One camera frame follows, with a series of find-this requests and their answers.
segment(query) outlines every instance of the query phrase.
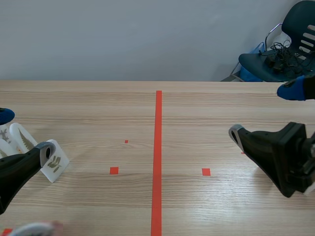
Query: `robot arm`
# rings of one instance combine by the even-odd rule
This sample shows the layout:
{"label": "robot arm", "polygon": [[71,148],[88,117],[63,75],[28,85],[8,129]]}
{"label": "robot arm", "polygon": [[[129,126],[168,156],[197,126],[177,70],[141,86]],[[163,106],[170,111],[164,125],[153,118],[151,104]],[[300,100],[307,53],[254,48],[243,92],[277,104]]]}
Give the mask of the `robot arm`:
{"label": "robot arm", "polygon": [[[0,125],[13,118],[13,111],[0,108]],[[23,185],[46,164],[55,150],[53,143],[42,142],[25,154],[0,159],[0,215]]]}
{"label": "robot arm", "polygon": [[[277,94],[286,100],[315,99],[315,76],[289,81]],[[249,132],[238,124],[230,128],[229,135],[284,196],[304,193],[315,181],[315,133],[307,138],[304,124],[291,122],[278,132]]]}

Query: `blue object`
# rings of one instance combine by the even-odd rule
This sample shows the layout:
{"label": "blue object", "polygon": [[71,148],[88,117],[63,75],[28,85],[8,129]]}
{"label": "blue object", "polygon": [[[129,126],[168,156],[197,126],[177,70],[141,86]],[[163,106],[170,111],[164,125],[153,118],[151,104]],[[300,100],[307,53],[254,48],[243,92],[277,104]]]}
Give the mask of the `blue object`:
{"label": "blue object", "polygon": [[285,100],[305,101],[304,94],[305,76],[300,76],[278,88],[277,95]]}
{"label": "blue object", "polygon": [[[262,53],[265,52],[265,43],[261,42],[254,50],[251,51],[251,54],[257,54],[259,51]],[[254,76],[244,67],[241,68],[240,78],[245,82],[262,82],[260,78]]]}
{"label": "blue object", "polygon": [[0,125],[7,124],[12,121],[15,114],[12,110],[7,108],[0,108]]}

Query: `red tape line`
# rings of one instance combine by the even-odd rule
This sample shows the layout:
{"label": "red tape line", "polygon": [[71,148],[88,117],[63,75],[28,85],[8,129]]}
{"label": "red tape line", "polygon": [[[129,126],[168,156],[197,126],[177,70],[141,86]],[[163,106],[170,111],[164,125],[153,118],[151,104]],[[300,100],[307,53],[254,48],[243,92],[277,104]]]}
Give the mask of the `red tape line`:
{"label": "red tape line", "polygon": [[13,229],[4,229],[4,231],[2,232],[2,235],[1,235],[1,236],[7,236],[7,235],[9,235],[12,231],[13,231]]}
{"label": "red tape line", "polygon": [[162,235],[162,91],[156,94],[151,236]]}

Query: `wooden table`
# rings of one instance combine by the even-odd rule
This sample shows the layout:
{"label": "wooden table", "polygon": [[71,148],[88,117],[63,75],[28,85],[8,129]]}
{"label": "wooden table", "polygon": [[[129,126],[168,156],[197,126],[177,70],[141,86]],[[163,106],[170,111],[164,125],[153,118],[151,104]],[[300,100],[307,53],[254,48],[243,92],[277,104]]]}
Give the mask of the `wooden table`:
{"label": "wooden table", "polygon": [[[36,174],[0,216],[0,231],[42,220],[64,235],[150,236],[156,90],[162,90],[163,236],[315,235],[315,194],[285,198],[231,141],[236,123],[315,131],[315,102],[279,84],[0,81],[1,107],[70,159],[58,181]],[[118,175],[109,175],[118,166]],[[212,176],[204,177],[202,168]]]}

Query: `chair backrest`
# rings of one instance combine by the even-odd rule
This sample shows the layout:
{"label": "chair backrest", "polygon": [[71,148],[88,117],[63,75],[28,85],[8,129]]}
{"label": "chair backrest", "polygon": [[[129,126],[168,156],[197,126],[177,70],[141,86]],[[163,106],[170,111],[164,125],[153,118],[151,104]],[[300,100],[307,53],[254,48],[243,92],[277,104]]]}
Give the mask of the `chair backrest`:
{"label": "chair backrest", "polygon": [[292,48],[315,51],[315,1],[295,4],[283,22],[282,31],[291,37]]}

